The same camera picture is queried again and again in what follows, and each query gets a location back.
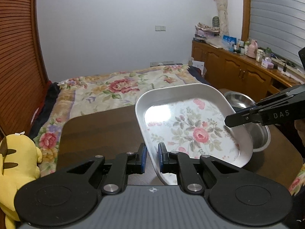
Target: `crosshair logo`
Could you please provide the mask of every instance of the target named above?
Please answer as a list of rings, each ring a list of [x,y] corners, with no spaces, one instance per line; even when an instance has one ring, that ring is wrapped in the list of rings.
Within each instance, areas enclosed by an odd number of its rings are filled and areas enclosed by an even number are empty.
[[[152,193],[157,192],[158,190],[159,189],[156,189],[155,187],[152,187],[152,188],[149,189],[149,191],[152,192]]]

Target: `stack of folded cloth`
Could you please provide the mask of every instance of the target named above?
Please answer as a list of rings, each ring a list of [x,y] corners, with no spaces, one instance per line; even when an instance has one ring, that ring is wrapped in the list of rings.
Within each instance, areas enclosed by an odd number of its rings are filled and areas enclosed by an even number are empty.
[[[198,23],[196,26],[196,32],[194,40],[197,42],[205,42],[207,37],[209,36],[215,36],[215,34],[220,33],[219,27],[210,27],[208,25]]]

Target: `white wall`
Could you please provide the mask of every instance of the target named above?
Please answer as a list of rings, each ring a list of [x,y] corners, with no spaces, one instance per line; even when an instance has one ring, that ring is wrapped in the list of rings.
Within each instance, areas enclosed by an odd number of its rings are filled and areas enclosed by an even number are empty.
[[[242,36],[243,2],[244,0],[228,0],[229,33],[237,39]]]
[[[37,0],[51,81],[186,61],[195,24],[211,25],[217,14],[213,0]]]

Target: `pink thermos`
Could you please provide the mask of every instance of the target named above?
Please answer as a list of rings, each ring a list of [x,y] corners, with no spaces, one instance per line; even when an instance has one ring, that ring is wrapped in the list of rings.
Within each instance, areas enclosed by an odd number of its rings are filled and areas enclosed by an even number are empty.
[[[255,59],[257,49],[258,46],[256,40],[252,40],[247,52],[248,57]]]

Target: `wooden cabinet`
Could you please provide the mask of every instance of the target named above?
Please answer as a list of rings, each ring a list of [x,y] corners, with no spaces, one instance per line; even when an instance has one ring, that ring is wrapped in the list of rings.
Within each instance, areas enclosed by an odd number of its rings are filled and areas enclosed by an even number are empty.
[[[266,97],[271,77],[255,68],[247,66],[242,81],[244,83],[243,93],[258,102]]]
[[[194,60],[205,62],[205,79],[213,87],[244,93],[256,102],[268,96],[271,91],[274,93],[274,82],[281,83],[284,88],[298,84],[282,75],[279,70],[261,67],[255,59],[217,49],[208,44],[193,41],[192,57]]]

